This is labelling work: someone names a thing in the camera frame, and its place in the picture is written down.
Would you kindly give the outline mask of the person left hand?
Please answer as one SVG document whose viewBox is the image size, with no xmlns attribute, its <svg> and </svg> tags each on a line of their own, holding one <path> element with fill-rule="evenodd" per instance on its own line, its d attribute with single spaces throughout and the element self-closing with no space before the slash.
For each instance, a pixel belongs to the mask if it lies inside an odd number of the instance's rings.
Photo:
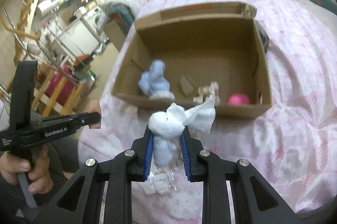
<svg viewBox="0 0 337 224">
<path fill-rule="evenodd" d="M 38 158 L 33 167 L 28 160 L 20 159 L 5 152 L 1 156 L 1 176 L 11 185 L 18 184 L 18 174 L 27 173 L 32 183 L 29 186 L 31 194 L 46 194 L 51 191 L 54 182 L 49 173 L 50 159 L 46 145 L 36 147 L 33 151 L 37 152 Z"/>
</svg>

